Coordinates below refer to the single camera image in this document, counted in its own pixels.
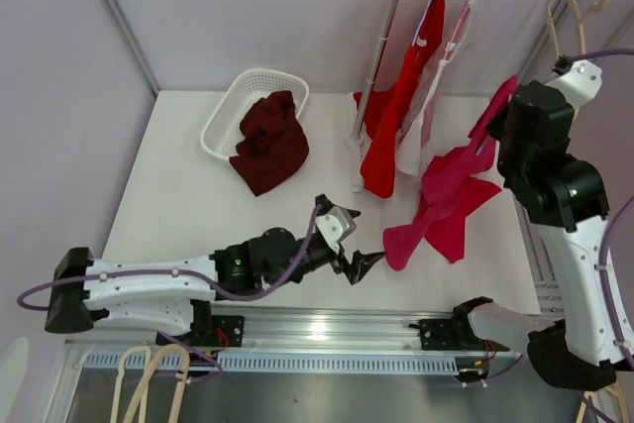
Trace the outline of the dark maroon t shirt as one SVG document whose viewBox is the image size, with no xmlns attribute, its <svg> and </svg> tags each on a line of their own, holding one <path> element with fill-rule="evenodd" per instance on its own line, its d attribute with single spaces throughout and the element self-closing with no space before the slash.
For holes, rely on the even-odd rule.
<svg viewBox="0 0 634 423">
<path fill-rule="evenodd" d="M 254 196 L 261 196 L 295 174 L 309 155 L 290 91 L 259 99 L 239 125 L 244 138 L 229 158 L 233 170 Z"/>
</svg>

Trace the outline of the beige wooden hanger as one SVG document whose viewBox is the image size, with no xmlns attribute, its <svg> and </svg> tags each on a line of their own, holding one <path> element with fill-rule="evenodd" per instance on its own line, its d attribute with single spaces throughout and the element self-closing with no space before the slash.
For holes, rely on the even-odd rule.
<svg viewBox="0 0 634 423">
<path fill-rule="evenodd" d="M 554 20 L 554 4 L 556 0 L 547 0 L 545 5 L 546 29 L 550 44 L 553 48 L 556 60 L 559 60 L 564 52 L 557 32 Z M 574 38 L 577 40 L 579 53 L 586 53 L 586 39 L 584 24 L 592 17 L 598 16 L 611 2 L 611 0 L 593 0 L 583 11 L 578 0 L 563 0 L 571 10 L 574 18 Z"/>
</svg>

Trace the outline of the pink t shirt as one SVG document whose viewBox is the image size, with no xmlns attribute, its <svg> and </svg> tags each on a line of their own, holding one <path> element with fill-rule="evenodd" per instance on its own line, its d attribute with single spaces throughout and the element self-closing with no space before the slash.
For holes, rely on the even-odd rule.
<svg viewBox="0 0 634 423">
<path fill-rule="evenodd" d="M 391 269 L 404 270 L 422 241 L 451 264 L 465 257 L 468 217 L 501 191 L 499 185 L 479 177 L 493 167 L 496 157 L 496 139 L 486 126 L 508 105 L 518 85 L 518 77 L 512 75 L 498 87 L 472 127 L 467 145 L 432 158 L 422 175 L 412 222 L 383 231 Z"/>
</svg>

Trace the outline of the white t shirt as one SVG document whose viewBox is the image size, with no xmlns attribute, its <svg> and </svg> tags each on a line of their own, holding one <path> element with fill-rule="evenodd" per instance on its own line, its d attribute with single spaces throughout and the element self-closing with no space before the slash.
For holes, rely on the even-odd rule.
<svg viewBox="0 0 634 423">
<path fill-rule="evenodd" d="M 395 166 L 398 171 L 407 175 L 420 175 L 421 169 L 431 158 L 431 131 L 443 75 L 450 69 L 450 64 L 459 54 L 458 52 L 450 62 L 442 61 L 448 40 L 442 40 L 441 46 L 432 56 L 431 65 L 421 73 L 419 85 L 410 102 L 400 139 L 397 142 Z"/>
</svg>

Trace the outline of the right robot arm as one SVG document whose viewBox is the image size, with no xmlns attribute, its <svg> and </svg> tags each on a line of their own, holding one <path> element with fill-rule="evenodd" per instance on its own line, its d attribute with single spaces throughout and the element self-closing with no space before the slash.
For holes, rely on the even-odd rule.
<svg viewBox="0 0 634 423">
<path fill-rule="evenodd" d="M 473 128 L 468 146 L 433 159 L 424 179 L 423 209 L 410 224 L 385 231 L 383 256 L 405 266 L 435 224 L 486 198 L 476 152 L 494 139 L 490 156 L 504 185 L 524 207 L 552 261 L 566 315 L 558 321 L 510 311 L 478 297 L 457 306 L 451 336 L 462 348 L 484 342 L 526 354 L 536 373 L 557 388 L 597 391 L 633 365 L 633 330 L 609 255 L 616 220 L 608 214 L 602 178 L 568 153 L 574 108 L 565 93 L 540 82 L 504 82 Z"/>
</svg>

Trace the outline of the pink wire hanger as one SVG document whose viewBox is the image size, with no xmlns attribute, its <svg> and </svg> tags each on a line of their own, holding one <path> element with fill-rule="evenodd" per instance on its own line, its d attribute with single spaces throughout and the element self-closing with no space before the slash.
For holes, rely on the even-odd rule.
<svg viewBox="0 0 634 423">
<path fill-rule="evenodd" d="M 446 43 L 442 61 L 450 62 L 462 46 L 471 24 L 472 10 L 475 2 L 476 0 L 464 1 L 458 20 L 456 21 L 449 40 Z"/>
</svg>

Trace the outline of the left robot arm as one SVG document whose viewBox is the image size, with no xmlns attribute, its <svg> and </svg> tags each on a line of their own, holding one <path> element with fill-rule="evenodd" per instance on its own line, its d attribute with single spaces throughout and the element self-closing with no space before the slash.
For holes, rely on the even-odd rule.
<svg viewBox="0 0 634 423">
<path fill-rule="evenodd" d="M 354 252 L 348 259 L 341 245 L 331 247 L 320 232 L 299 240 L 283 228 L 171 263 L 108 263 L 87 248 L 73 248 L 54 270 L 57 285 L 45 329 L 51 334 L 106 326 L 143 329 L 201 345 L 213 333 L 209 307 L 215 301 L 259 300 L 276 282 L 300 283 L 324 265 L 357 284 L 383 257 Z"/>
</svg>

